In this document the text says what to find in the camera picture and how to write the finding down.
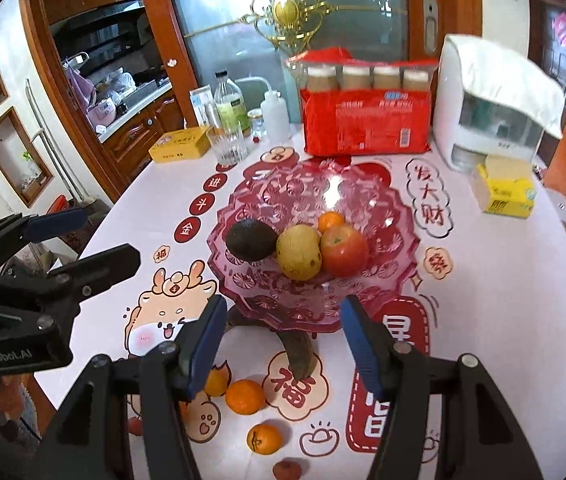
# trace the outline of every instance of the round table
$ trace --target round table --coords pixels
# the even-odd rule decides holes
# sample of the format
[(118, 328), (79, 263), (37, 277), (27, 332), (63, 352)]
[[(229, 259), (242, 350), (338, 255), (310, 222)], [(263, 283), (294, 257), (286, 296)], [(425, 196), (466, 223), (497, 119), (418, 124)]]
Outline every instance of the round table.
[[(309, 157), (301, 134), (289, 145), (301, 160)], [(217, 290), (207, 265), (207, 237), (217, 223), (216, 212), (243, 181), (243, 169), (269, 148), (256, 145), (231, 169), (218, 168), (211, 152), (199, 160), (152, 163), (125, 191), (84, 256), (129, 243), (140, 251), (141, 267), (130, 280), (83, 302), (72, 333), (72, 364), (36, 374), (55, 406), (94, 354), (117, 359), (128, 355), (130, 345), (138, 345), (140, 339), (128, 340), (126, 327), (159, 268), (169, 277), (198, 265), (194, 273), (202, 270), (202, 285), (207, 286), (193, 290), (203, 295)], [(375, 162), (391, 174), (391, 186), (413, 209), (420, 237), (416, 275), (405, 282), (394, 302), (396, 311), (389, 313), (396, 318), (392, 334), (411, 338), (432, 356), (455, 360), (464, 352), (477, 355), (518, 419), (544, 478), (562, 480), (566, 232), (546, 193), (536, 183), (538, 195), (527, 220), (488, 215), (480, 212), (468, 177), (451, 171), (435, 146), (422, 155), (352, 159), (352, 164), (364, 162)], [(421, 180), (429, 183), (424, 195), (425, 186), (415, 187)], [(208, 200), (201, 205), (202, 198)], [(197, 260), (202, 267), (193, 265)], [(288, 375), (275, 334), (241, 326), (223, 337), (216, 365), (233, 380), (267, 384), (268, 396), (274, 397), (252, 416), (234, 414), (223, 397), (211, 402), (197, 397), (193, 410), (204, 424), (188, 426), (188, 435), (203, 478), (272, 478), (272, 466), (283, 458), (298, 460), (307, 479), (366, 478), (386, 406), (366, 394), (342, 330), (314, 335), (312, 343), (317, 368), (310, 380), (297, 383)], [(134, 415), (131, 406), (129, 413)], [(284, 447), (271, 456), (253, 454), (245, 444), (249, 428), (265, 420), (278, 425), (285, 438)], [(439, 436), (440, 399), (433, 397), (421, 478), (434, 478)], [(131, 439), (137, 478), (147, 478), (142, 438)]]

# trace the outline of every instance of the yellow cardboard box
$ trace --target yellow cardboard box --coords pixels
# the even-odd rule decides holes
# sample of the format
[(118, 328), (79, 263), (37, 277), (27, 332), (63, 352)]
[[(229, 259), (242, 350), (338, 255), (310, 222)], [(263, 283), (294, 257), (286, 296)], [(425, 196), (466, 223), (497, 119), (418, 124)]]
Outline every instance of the yellow cardboard box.
[(474, 168), (472, 190), (480, 210), (527, 218), (534, 208), (536, 190), (531, 165), (523, 160), (489, 155), (485, 164)]
[(152, 160), (160, 164), (184, 158), (200, 158), (209, 150), (209, 139), (205, 135), (209, 128), (197, 126), (163, 134), (149, 150)]

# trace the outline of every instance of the purple towel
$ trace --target purple towel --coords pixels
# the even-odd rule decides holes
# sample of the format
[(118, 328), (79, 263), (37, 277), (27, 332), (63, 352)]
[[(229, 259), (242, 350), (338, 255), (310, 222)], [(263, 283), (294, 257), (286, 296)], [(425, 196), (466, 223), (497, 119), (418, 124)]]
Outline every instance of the purple towel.
[(94, 85), (71, 67), (65, 69), (65, 75), (70, 82), (74, 95), (76, 95), (80, 109), (83, 113), (86, 113), (88, 106), (92, 104)]

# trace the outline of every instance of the pink glass bowl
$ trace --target pink glass bowl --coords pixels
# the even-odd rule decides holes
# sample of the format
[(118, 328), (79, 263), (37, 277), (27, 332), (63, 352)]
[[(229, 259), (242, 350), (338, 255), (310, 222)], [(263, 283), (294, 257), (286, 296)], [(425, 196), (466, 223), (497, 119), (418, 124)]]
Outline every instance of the pink glass bowl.
[[(274, 256), (244, 262), (225, 245), (231, 225), (245, 218), (261, 220), (280, 234), (294, 224), (316, 227), (319, 216), (330, 210), (367, 238), (370, 257), (359, 276), (334, 278), (322, 270), (307, 282), (297, 282), (281, 272)], [(208, 262), (220, 292), (247, 318), (265, 321), (274, 330), (335, 332), (346, 295), (357, 294), (370, 316), (400, 295), (416, 270), (419, 241), (412, 210), (377, 176), (332, 161), (304, 161), (277, 168), (230, 196), (207, 239), (212, 251)]]

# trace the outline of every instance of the jar lid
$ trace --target jar lid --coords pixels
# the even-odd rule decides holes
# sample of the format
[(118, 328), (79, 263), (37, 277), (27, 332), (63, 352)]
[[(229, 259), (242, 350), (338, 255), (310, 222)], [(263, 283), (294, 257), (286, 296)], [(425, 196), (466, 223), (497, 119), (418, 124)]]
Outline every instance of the jar lid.
[(336, 77), (336, 67), (333, 65), (309, 66), (307, 75), (311, 77)]
[(369, 76), (368, 66), (356, 66), (356, 65), (343, 65), (343, 74), (347, 75), (367, 75)]
[(429, 73), (424, 70), (406, 70), (403, 79), (410, 81), (429, 82)]
[(260, 108), (252, 108), (249, 112), (247, 112), (247, 117), (250, 119), (258, 119), (263, 116), (263, 112)]
[(398, 66), (375, 66), (374, 73), (378, 75), (400, 75)]

